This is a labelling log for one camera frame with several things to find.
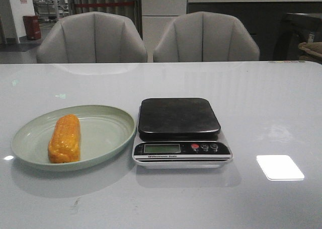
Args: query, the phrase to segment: yellow corn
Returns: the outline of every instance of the yellow corn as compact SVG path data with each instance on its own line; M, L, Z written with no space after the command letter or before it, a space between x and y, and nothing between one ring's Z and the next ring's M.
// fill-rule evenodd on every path
M50 162L69 163L80 160L81 126L73 114L65 115L56 122L55 130L48 144Z

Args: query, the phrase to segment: white cabinet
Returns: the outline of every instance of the white cabinet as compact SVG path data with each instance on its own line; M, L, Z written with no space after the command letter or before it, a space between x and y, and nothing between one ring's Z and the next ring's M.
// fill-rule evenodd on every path
M187 0L141 0L142 34L147 48L148 61L153 61L153 50L173 17L187 12Z

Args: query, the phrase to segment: plate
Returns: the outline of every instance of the plate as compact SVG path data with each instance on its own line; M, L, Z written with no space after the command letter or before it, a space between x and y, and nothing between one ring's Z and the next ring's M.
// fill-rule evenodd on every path
M56 121L75 114L80 122L80 161L52 164L48 143ZM133 142L136 126L125 111L109 106L85 105L49 112L23 126L14 136L12 151L26 164L47 171L73 171L97 165Z

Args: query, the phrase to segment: glossy table surface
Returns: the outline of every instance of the glossy table surface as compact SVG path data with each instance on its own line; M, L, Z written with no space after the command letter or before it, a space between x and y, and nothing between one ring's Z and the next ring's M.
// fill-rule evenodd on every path
M312 62L0 65L0 227L322 228L322 66ZM11 141L65 107L207 99L234 154L219 169L148 170L128 147L91 168L28 167ZM302 180L269 180L258 155L288 155Z

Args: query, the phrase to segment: black weighing platform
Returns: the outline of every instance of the black weighing platform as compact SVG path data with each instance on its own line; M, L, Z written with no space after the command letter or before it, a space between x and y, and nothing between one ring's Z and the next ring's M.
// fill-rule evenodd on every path
M149 98L142 101L138 132L143 141L216 140L219 122L202 98Z

